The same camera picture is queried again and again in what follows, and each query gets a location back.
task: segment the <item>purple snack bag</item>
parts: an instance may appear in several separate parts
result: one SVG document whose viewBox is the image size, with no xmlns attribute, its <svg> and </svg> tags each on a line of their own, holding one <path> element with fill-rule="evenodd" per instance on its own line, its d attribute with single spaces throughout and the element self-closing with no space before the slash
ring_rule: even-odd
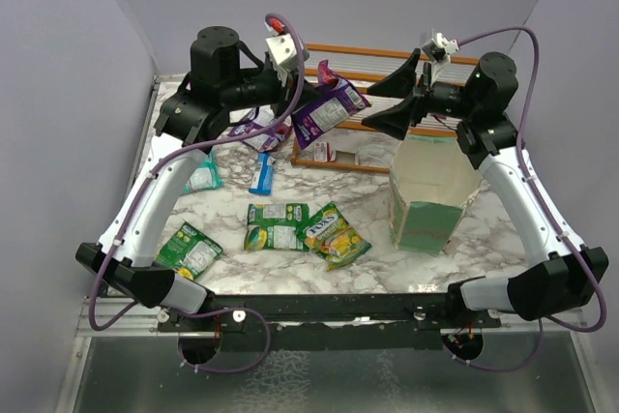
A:
<svg viewBox="0 0 619 413">
<path fill-rule="evenodd" d="M 249 120 L 253 115 L 253 110 L 247 113 L 242 121 Z M 261 107 L 258 115 L 247 123 L 235 126 L 228 133 L 229 136 L 247 134 L 252 131 L 261 130 L 262 128 L 270 125 L 275 120 L 273 111 L 268 107 Z M 290 126 L 282 123 L 278 130 L 270 130 L 264 134 L 251 137 L 243 141 L 244 144 L 249 145 L 258 152 L 270 152 L 277 149 L 282 142 L 286 140 L 290 134 Z"/>
<path fill-rule="evenodd" d="M 329 69 L 329 61 L 318 64 L 320 99 L 292 114 L 292 126 L 301 149 L 322 134 L 371 104 L 346 78 Z"/>
</svg>

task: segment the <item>food packet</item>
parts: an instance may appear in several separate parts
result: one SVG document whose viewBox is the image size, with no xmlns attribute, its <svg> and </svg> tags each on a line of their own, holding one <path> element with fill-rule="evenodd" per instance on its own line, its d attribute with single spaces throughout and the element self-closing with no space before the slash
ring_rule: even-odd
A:
<svg viewBox="0 0 619 413">
<path fill-rule="evenodd" d="M 258 111 L 258 115 L 252 120 L 251 117 L 254 115 L 255 111 Z M 241 122 L 243 123 L 232 128 L 228 135 L 234 136 L 261 130 L 274 121 L 275 115 L 273 114 L 273 110 L 267 106 L 261 106 L 257 110 L 250 110 L 249 113 L 241 118 Z M 249 139 L 245 139 L 243 143 L 249 145 L 258 152 L 270 152 L 277 149 L 280 144 L 288 138 L 291 131 L 292 127 L 290 124 L 285 124 L 284 122 L 278 129 L 272 129 L 264 134 L 250 137 Z"/>
<path fill-rule="evenodd" d="M 243 248 L 246 251 L 308 251 L 303 241 L 297 238 L 297 227 L 309 217 L 310 208 L 306 203 L 251 203 Z"/>
<path fill-rule="evenodd" d="M 333 202 L 301 223 L 297 237 L 327 261 L 329 271 L 352 263 L 371 248 Z"/>
<path fill-rule="evenodd" d="M 211 152 L 204 158 L 204 162 L 193 172 L 187 184 L 183 186 L 181 195 L 205 191 L 207 189 L 217 189 L 219 187 L 221 187 L 221 177 L 217 171 L 215 154 Z"/>
<path fill-rule="evenodd" d="M 155 261 L 172 268 L 179 275 L 195 280 L 216 259 L 223 249 L 214 240 L 185 222 L 155 257 Z"/>
<path fill-rule="evenodd" d="M 322 134 L 371 104 L 346 78 L 329 69 L 329 61 L 318 64 L 320 99 L 292 113 L 292 126 L 301 149 Z"/>
</svg>

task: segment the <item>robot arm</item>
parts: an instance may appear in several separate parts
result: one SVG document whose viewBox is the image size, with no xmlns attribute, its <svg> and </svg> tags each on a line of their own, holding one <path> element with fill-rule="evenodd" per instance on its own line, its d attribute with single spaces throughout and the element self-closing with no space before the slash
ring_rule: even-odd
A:
<svg viewBox="0 0 619 413">
<path fill-rule="evenodd" d="M 421 55 L 411 58 L 393 74 L 368 89 L 382 97 L 405 97 L 403 101 L 364 119 L 363 124 L 393 137 L 404 139 L 410 126 L 428 113 L 460 118 L 457 142 L 475 169 L 498 194 L 522 239 L 529 263 L 527 271 L 513 278 L 480 278 L 451 284 L 448 312 L 467 324 L 476 311 L 515 312 L 526 320 L 586 305 L 594 291 L 571 250 L 556 236 L 548 217 L 524 178 L 516 155 L 517 129 L 504 111 L 516 92 L 516 64 L 498 52 L 484 55 L 463 87 L 435 81 L 431 63 L 449 63 L 457 45 L 440 41 L 425 44 L 429 61 L 419 80 L 414 73 Z M 522 155 L 531 176 L 535 170 L 528 152 Z M 562 224 L 563 236 L 580 249 L 599 281 L 608 266 L 602 248 L 589 249 L 563 219 L 544 187 L 536 183 L 552 216 Z"/>
<path fill-rule="evenodd" d="M 156 175 L 154 167 L 183 147 L 217 139 L 230 126 L 230 111 L 264 104 L 270 104 L 278 116 L 285 111 L 292 83 L 298 80 L 297 50 L 290 35 L 282 32 L 268 39 L 267 46 L 269 53 L 262 63 L 232 29 L 215 26 L 198 33 L 191 48 L 192 70 L 178 92 L 163 103 L 148 158 L 128 198 L 98 243 L 81 244 L 76 253 L 77 261 L 97 273 L 107 254 L 115 251 L 104 280 L 145 307 L 184 313 L 208 307 L 212 292 L 153 263 L 163 226 L 205 152 L 185 152 L 160 166 Z M 239 52 L 248 55 L 256 68 L 241 69 Z M 300 53 L 307 59 L 305 49 Z M 315 97 L 313 86 L 304 83 L 301 104 Z M 147 178 L 151 182 L 138 196 Z M 131 219 L 119 241 L 128 213 Z"/>
</svg>

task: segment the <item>cardboard box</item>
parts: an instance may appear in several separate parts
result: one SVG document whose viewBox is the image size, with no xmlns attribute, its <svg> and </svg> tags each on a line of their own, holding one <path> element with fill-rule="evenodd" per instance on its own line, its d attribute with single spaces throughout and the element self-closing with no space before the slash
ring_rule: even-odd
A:
<svg viewBox="0 0 619 413">
<path fill-rule="evenodd" d="M 454 137 L 411 134 L 398 147 L 389 181 L 389 228 L 396 248 L 438 254 L 477 194 L 482 176 Z"/>
</svg>

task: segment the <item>white marble countertop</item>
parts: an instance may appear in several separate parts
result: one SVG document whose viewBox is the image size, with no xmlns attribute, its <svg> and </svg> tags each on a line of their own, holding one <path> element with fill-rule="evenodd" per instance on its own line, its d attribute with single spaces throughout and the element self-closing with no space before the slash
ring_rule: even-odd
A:
<svg viewBox="0 0 619 413">
<path fill-rule="evenodd" d="M 163 82 L 150 122 L 178 83 Z M 145 148 L 153 130 L 149 130 Z M 477 276 L 514 276 L 524 267 L 524 250 L 496 194 L 482 184 L 467 210 L 449 253 L 430 256 L 398 251 L 389 239 L 388 177 L 349 171 L 292 166 L 291 139 L 274 154 L 273 194 L 248 192 L 256 152 L 241 143 L 214 149 L 223 186 L 179 198 L 163 229 L 162 245 L 187 221 L 218 242 L 224 255 L 198 282 L 220 294 L 306 294 L 432 292 L 450 282 Z M 312 252 L 243 251 L 249 203 L 307 202 L 310 212 L 334 201 L 373 247 L 351 265 L 327 271 Z"/>
</svg>

